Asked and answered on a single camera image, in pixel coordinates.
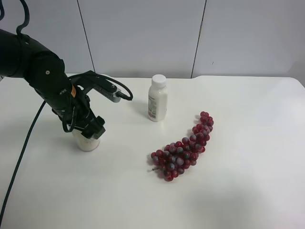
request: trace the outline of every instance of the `bottle label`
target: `bottle label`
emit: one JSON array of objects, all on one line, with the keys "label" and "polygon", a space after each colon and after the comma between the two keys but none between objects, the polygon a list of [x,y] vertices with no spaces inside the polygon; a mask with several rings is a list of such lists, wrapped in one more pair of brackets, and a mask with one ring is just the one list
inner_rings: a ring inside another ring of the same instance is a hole
[{"label": "bottle label", "polygon": [[156,100],[148,96],[148,115],[152,118],[156,118],[157,103]]}]

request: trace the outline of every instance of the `bottle cap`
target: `bottle cap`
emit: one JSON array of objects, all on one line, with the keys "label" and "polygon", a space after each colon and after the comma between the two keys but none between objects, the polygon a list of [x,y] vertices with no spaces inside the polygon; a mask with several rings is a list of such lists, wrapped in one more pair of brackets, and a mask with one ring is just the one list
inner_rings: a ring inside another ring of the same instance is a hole
[{"label": "bottle cap", "polygon": [[163,88],[166,86],[166,77],[164,75],[154,75],[152,77],[152,85],[156,88]]}]

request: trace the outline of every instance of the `orange label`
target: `orange label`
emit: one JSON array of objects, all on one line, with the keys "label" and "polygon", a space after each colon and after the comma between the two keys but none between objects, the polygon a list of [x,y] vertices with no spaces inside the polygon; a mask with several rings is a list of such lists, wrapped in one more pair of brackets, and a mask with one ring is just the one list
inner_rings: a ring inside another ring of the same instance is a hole
[{"label": "orange label", "polygon": [[74,85],[72,84],[72,91],[71,91],[71,95],[73,96],[73,98],[75,98],[76,96],[76,89],[74,87]]}]

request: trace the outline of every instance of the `black cable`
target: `black cable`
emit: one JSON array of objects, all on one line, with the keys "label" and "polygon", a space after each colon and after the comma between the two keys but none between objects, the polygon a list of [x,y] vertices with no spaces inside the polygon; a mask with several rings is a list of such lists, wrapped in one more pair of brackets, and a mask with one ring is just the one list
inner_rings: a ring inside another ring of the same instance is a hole
[{"label": "black cable", "polygon": [[39,110],[38,110],[38,112],[37,112],[37,114],[36,114],[36,116],[35,116],[35,118],[34,118],[34,120],[33,120],[33,122],[32,122],[32,124],[30,125],[30,129],[29,129],[28,134],[27,134],[27,136],[26,136],[26,138],[25,138],[25,141],[24,141],[24,144],[23,144],[23,147],[22,147],[20,156],[19,156],[19,158],[18,158],[18,161],[17,161],[16,167],[15,167],[15,170],[14,170],[14,172],[13,172],[13,176],[11,177],[10,185],[9,185],[9,188],[8,188],[8,190],[7,190],[7,192],[6,192],[6,195],[5,195],[5,198],[4,198],[4,201],[3,201],[3,205],[2,205],[2,208],[1,208],[1,213],[0,213],[0,227],[1,227],[2,220],[3,220],[3,215],[4,215],[5,207],[6,207],[6,204],[7,204],[7,202],[8,202],[8,198],[9,198],[9,196],[10,196],[10,191],[11,191],[11,188],[13,187],[13,183],[14,183],[16,174],[17,174],[17,172],[18,172],[18,168],[19,168],[19,165],[20,165],[20,163],[21,163],[21,160],[22,160],[24,151],[25,151],[25,149],[26,149],[26,147],[27,147],[27,144],[28,144],[30,135],[31,135],[31,133],[32,133],[32,130],[33,130],[33,128],[34,128],[34,125],[35,125],[35,123],[36,123],[36,121],[37,121],[37,119],[38,119],[38,117],[39,117],[39,115],[40,115],[40,113],[41,113],[41,111],[42,111],[42,109],[43,109],[43,107],[44,107],[45,104],[46,104],[46,102],[43,101],[43,103],[41,104],[41,106],[40,106],[40,108],[39,108]]},{"label": "black cable", "polygon": [[129,101],[131,101],[131,100],[133,99],[133,94],[132,94],[131,90],[129,90],[128,87],[126,87],[126,86],[125,86],[124,84],[122,84],[121,82],[119,82],[119,81],[117,81],[117,80],[115,80],[115,79],[113,79],[113,78],[110,78],[110,77],[108,77],[108,76],[106,76],[106,75],[103,75],[103,74],[82,73],[82,74],[70,76],[69,79],[71,80],[71,79],[74,79],[74,78],[77,78],[77,77],[80,77],[80,76],[98,77],[98,78],[103,78],[103,79],[105,79],[105,80],[109,80],[109,81],[111,81],[111,82],[113,82],[113,83],[116,83],[117,85],[119,85],[119,86],[121,86],[122,88],[124,88],[124,89],[128,92],[128,94],[129,94],[129,96],[127,96],[127,95],[125,95],[125,94],[122,93],[122,92],[117,92],[116,95],[117,95],[118,97],[120,97],[120,98],[122,98],[122,99],[129,100]]},{"label": "black cable", "polygon": [[22,6],[23,6],[23,9],[24,9],[24,22],[23,24],[19,25],[16,29],[16,33],[18,36],[22,36],[21,34],[21,30],[26,27],[29,22],[30,22],[30,12],[29,12],[29,7],[27,5],[27,3],[24,1],[24,0],[20,0]]},{"label": "black cable", "polygon": [[4,18],[4,8],[2,5],[2,0],[0,0],[0,20],[2,20]]}]

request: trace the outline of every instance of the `white wall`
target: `white wall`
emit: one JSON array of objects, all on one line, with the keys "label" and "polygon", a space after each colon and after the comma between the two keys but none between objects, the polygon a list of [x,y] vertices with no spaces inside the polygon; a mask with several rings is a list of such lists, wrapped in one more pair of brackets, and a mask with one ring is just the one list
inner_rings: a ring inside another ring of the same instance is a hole
[{"label": "white wall", "polygon": [[305,85],[304,0],[207,0],[193,77],[293,76]]},{"label": "white wall", "polygon": [[190,78],[204,0],[79,0],[95,70]]},{"label": "white wall", "polygon": [[[92,62],[76,0],[26,0],[30,23],[22,30],[64,60],[66,72],[92,70]],[[5,17],[0,28],[16,34],[23,23],[24,11],[19,0],[2,0]]]}]

